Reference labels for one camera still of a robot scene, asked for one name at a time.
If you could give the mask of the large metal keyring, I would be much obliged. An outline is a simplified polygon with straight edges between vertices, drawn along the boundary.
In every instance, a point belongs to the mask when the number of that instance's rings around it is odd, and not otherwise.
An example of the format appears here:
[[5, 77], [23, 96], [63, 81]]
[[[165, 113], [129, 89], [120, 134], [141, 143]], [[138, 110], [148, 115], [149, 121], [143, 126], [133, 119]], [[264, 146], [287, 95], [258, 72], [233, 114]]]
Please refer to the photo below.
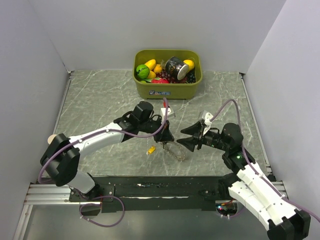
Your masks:
[[184, 148], [175, 141], [165, 141], [161, 143], [163, 151], [171, 158], [183, 162], [186, 160], [187, 154]]

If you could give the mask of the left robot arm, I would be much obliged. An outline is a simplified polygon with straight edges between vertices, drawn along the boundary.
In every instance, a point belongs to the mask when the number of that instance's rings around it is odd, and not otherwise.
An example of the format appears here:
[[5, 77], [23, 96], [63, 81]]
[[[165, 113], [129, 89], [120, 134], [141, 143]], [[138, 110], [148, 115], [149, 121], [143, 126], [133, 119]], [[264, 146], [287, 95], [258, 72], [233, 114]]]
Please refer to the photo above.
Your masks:
[[37, 180], [45, 184], [42, 176], [47, 173], [56, 186], [67, 185], [80, 192], [87, 201], [93, 201], [99, 195], [100, 186], [89, 173], [78, 169], [80, 160], [106, 146], [132, 138], [153, 138], [156, 143], [172, 142], [174, 137], [169, 129], [169, 117], [174, 114], [166, 99], [159, 114], [155, 114], [151, 103], [141, 101], [133, 110], [99, 129], [70, 137], [63, 133], [53, 134], [48, 138], [50, 143], [40, 159]]

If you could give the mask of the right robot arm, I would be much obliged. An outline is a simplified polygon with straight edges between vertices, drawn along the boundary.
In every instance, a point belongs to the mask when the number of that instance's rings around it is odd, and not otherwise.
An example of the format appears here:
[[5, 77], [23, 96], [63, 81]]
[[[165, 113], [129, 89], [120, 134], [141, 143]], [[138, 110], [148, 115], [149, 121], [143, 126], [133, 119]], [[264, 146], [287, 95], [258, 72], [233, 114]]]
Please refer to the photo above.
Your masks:
[[188, 137], [177, 142], [191, 152], [203, 145], [224, 152], [223, 162], [232, 172], [219, 180], [219, 195], [240, 202], [264, 226], [270, 240], [303, 240], [308, 237], [310, 214], [288, 203], [278, 192], [243, 147], [244, 137], [238, 124], [227, 123], [218, 130], [199, 120], [180, 132]]

